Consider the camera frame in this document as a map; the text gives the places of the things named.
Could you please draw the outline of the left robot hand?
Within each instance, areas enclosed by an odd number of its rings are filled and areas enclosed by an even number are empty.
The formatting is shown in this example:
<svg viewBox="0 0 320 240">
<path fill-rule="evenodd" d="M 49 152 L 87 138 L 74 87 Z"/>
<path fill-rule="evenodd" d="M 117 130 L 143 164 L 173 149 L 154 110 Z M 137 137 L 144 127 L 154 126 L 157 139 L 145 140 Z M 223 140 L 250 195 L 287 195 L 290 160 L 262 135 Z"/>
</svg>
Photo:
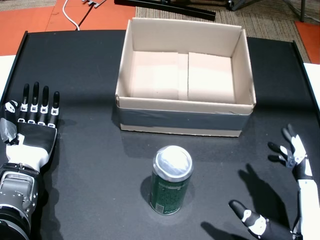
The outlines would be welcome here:
<svg viewBox="0 0 320 240">
<path fill-rule="evenodd" d="M 49 87 L 40 84 L 23 88 L 22 101 L 9 100 L 0 109 L 0 137 L 6 145 L 6 157 L 10 164 L 23 165 L 39 172 L 49 162 L 57 134 L 60 116 L 60 93 L 53 94 L 49 104 Z"/>
</svg>

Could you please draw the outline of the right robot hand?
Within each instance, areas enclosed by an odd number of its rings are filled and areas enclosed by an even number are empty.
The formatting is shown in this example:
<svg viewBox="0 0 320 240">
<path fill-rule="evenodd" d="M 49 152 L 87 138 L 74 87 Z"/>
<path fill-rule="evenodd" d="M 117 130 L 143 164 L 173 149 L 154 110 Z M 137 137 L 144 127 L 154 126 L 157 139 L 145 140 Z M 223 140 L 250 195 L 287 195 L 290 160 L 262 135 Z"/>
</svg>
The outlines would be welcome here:
<svg viewBox="0 0 320 240">
<path fill-rule="evenodd" d="M 228 205 L 257 240 L 315 240 L 320 237 L 320 198 L 309 156 L 300 135 L 290 123 L 281 129 L 281 133 L 290 148 L 269 142 L 268 147 L 277 153 L 270 155 L 269 160 L 292 169 L 298 185 L 298 216 L 294 227 L 285 227 L 238 200 L 231 200 Z"/>
</svg>

